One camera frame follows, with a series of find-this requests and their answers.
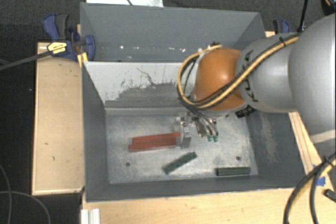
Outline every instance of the dark green bar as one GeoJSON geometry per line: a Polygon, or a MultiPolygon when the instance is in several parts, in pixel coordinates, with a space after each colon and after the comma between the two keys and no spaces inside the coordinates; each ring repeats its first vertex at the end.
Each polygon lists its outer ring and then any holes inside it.
{"type": "Polygon", "coordinates": [[[181,166],[185,165],[186,163],[192,161],[193,159],[197,158],[197,155],[195,152],[189,152],[180,158],[176,159],[172,163],[167,164],[165,167],[163,167],[163,170],[166,175],[170,174],[172,171],[180,168],[181,166]]]}
{"type": "Polygon", "coordinates": [[[229,167],[216,169],[216,176],[241,176],[249,175],[250,173],[250,167],[229,167]]]}

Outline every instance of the yellow cable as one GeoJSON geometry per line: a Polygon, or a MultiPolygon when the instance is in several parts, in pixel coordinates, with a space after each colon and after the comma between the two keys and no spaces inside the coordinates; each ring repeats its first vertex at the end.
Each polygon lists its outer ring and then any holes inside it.
{"type": "Polygon", "coordinates": [[[218,96],[217,98],[215,98],[214,100],[212,100],[211,102],[205,104],[205,105],[201,105],[198,106],[200,109],[204,109],[204,108],[208,108],[210,106],[212,106],[213,104],[215,104],[217,101],[220,101],[221,99],[225,98],[229,93],[231,93],[236,87],[237,85],[239,85],[252,71],[253,69],[255,69],[257,67],[257,65],[259,65],[263,60],[265,60],[267,57],[269,57],[270,55],[274,54],[275,52],[277,52],[278,50],[282,49],[285,46],[288,46],[292,43],[294,43],[295,41],[298,40],[299,37],[293,37],[289,40],[287,40],[287,42],[282,42],[281,44],[267,50],[264,54],[260,55],[256,61],[250,65],[244,72],[243,74],[241,74],[241,76],[237,79],[237,81],[235,83],[233,83],[229,88],[227,88],[220,96],[218,96]]]}
{"type": "Polygon", "coordinates": [[[188,98],[185,97],[184,92],[183,92],[183,90],[182,90],[181,73],[182,73],[183,68],[185,67],[185,65],[186,65],[191,59],[196,58],[197,56],[199,56],[199,55],[201,55],[201,54],[204,54],[204,53],[206,53],[206,52],[210,52],[210,51],[212,51],[212,50],[215,50],[215,49],[218,49],[218,48],[221,48],[221,47],[222,47],[222,45],[215,45],[215,46],[212,46],[212,47],[208,47],[208,48],[206,48],[206,49],[204,49],[204,50],[202,50],[202,51],[199,51],[199,52],[197,52],[197,53],[195,53],[195,54],[190,55],[190,56],[187,57],[187,58],[184,60],[184,62],[181,64],[181,66],[180,66],[180,68],[179,68],[179,70],[178,70],[178,73],[177,73],[177,89],[178,89],[179,93],[181,94],[182,99],[183,99],[186,103],[188,103],[188,104],[190,104],[190,105],[193,105],[193,104],[194,104],[194,102],[191,102],[188,98]]]}
{"type": "Polygon", "coordinates": [[[186,65],[186,63],[188,61],[190,61],[191,59],[199,56],[202,53],[205,53],[207,51],[211,51],[213,49],[216,49],[215,46],[211,47],[210,49],[205,49],[202,52],[198,52],[196,54],[193,54],[191,56],[189,56],[181,65],[179,71],[178,71],[178,75],[177,75],[177,89],[183,99],[183,101],[185,101],[187,104],[191,105],[191,106],[196,106],[197,108],[200,109],[206,109],[209,108],[210,106],[214,105],[216,102],[224,99],[227,95],[229,95],[263,60],[265,60],[267,57],[269,57],[270,55],[274,54],[275,52],[277,52],[278,50],[282,49],[283,47],[286,47],[294,42],[296,42],[298,40],[298,36],[293,37],[289,40],[286,40],[286,42],[282,42],[280,44],[278,44],[277,46],[272,47],[271,49],[265,51],[262,55],[260,55],[255,62],[253,62],[253,64],[251,64],[237,79],[237,81],[235,83],[233,83],[229,88],[227,88],[222,94],[220,94],[218,97],[216,97],[215,99],[213,99],[212,101],[210,101],[209,103],[197,106],[200,102],[192,102],[190,101],[188,98],[185,97],[184,92],[182,90],[182,86],[181,86],[181,72],[182,69],[184,68],[184,66],[186,65]]]}

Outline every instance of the blue clamp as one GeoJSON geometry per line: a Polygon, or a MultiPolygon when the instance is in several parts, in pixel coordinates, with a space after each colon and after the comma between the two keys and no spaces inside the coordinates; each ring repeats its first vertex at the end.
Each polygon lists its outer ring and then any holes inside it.
{"type": "Polygon", "coordinates": [[[43,27],[46,33],[51,37],[52,41],[66,42],[66,50],[56,55],[51,54],[54,57],[65,57],[73,61],[77,61],[77,55],[75,47],[81,46],[81,51],[85,51],[88,54],[88,60],[93,61],[96,53],[96,43],[92,35],[85,36],[81,41],[79,33],[72,27],[67,29],[68,14],[54,14],[51,13],[43,19],[43,27]]]}

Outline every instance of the black connector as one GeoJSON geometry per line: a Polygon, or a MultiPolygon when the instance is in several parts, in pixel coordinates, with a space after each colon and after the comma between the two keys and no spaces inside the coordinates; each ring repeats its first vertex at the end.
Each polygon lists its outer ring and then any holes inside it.
{"type": "Polygon", "coordinates": [[[326,189],[323,193],[326,197],[328,197],[330,200],[336,202],[336,194],[331,189],[326,189]]]}

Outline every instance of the blue tape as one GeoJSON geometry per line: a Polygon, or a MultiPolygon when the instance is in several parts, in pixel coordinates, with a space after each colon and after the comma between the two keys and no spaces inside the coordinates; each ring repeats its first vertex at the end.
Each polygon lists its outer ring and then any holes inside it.
{"type": "Polygon", "coordinates": [[[316,186],[324,187],[325,184],[326,184],[325,176],[322,176],[322,177],[319,178],[319,180],[317,180],[316,186]]]}

